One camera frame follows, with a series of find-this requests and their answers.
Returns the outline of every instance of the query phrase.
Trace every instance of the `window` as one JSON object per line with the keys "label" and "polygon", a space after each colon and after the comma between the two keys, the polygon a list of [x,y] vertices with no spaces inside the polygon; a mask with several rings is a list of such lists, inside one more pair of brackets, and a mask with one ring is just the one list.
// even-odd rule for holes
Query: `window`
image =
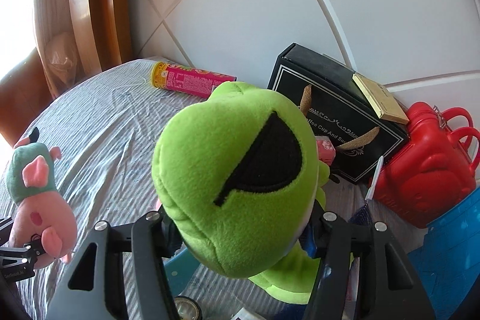
{"label": "window", "polygon": [[33,48],[33,0],[0,0],[0,79]]}

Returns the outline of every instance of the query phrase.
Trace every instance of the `metal screw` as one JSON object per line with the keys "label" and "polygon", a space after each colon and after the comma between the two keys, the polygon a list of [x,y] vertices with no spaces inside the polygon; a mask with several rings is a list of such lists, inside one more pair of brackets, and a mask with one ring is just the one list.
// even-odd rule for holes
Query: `metal screw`
{"label": "metal screw", "polygon": [[108,223],[106,221],[99,221],[95,224],[96,231],[104,231],[108,227]]}
{"label": "metal screw", "polygon": [[387,224],[378,221],[377,223],[375,223],[375,229],[379,232],[385,232],[387,230]]}
{"label": "metal screw", "polygon": [[157,211],[150,211],[147,213],[146,219],[148,221],[156,221],[160,218],[160,213]]}
{"label": "metal screw", "polygon": [[323,214],[323,218],[327,221],[335,221],[337,219],[337,215],[331,211],[326,211]]}

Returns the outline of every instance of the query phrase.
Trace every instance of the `pink small box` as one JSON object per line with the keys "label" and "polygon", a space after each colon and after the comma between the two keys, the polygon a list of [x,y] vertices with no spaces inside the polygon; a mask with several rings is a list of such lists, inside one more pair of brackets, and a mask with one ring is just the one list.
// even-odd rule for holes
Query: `pink small box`
{"label": "pink small box", "polygon": [[327,136],[315,136],[317,140],[318,159],[332,165],[333,159],[335,159],[335,147]]}

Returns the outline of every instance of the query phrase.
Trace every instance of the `blue basket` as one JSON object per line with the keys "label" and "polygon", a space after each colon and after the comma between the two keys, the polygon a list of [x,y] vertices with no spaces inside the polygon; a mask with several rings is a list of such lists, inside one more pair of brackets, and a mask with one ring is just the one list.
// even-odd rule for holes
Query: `blue basket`
{"label": "blue basket", "polygon": [[480,274],[480,188],[428,225],[423,247],[410,261],[437,320],[448,319]]}

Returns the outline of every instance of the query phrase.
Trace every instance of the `white wall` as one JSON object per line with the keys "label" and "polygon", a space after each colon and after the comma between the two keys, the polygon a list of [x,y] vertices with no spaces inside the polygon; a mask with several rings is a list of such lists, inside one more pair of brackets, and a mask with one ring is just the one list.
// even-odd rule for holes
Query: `white wall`
{"label": "white wall", "polygon": [[133,49],[266,87],[292,42],[480,127],[479,0],[130,0]]}

